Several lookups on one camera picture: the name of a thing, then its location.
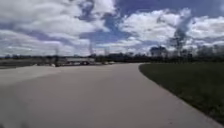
sky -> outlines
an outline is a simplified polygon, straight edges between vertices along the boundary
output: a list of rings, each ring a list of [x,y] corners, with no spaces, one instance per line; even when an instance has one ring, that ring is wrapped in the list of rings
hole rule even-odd
[[[177,28],[223,45],[224,0],[0,0],[0,56],[147,53]]]

lawn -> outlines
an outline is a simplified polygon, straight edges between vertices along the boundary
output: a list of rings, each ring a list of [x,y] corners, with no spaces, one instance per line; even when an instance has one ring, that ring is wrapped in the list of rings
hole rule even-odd
[[[145,64],[140,71],[224,124],[224,63]]]

distant treeline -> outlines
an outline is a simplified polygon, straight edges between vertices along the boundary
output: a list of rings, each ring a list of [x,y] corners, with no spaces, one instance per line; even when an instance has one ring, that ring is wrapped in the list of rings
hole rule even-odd
[[[192,56],[184,57],[150,57],[145,54],[109,54],[80,56],[6,56],[0,57],[0,66],[31,66],[50,65],[58,59],[59,63],[66,62],[66,58],[94,58],[96,62],[120,62],[120,63],[192,63],[192,62],[224,62],[224,56]]]
[[[90,56],[96,61],[113,61],[124,63],[186,63],[186,62],[224,62],[224,56],[192,56],[191,54],[183,57],[150,57],[145,54],[129,55],[129,54],[109,54],[106,56]]]

tree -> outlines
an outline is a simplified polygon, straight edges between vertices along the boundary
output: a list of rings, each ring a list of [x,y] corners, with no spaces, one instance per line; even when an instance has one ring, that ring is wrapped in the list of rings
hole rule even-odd
[[[181,29],[177,29],[174,37],[170,39],[171,46],[176,48],[178,57],[182,56],[181,51],[186,43],[186,38],[186,34]]]
[[[152,47],[150,49],[152,57],[166,57],[167,56],[167,49],[162,46]]]
[[[213,47],[209,46],[200,46],[198,48],[198,56],[199,57],[214,57]]]

asphalt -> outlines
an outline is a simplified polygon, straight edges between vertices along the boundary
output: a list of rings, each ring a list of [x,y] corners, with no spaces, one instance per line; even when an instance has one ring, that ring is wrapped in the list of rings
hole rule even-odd
[[[138,66],[0,71],[0,124],[4,128],[223,128],[148,80]]]

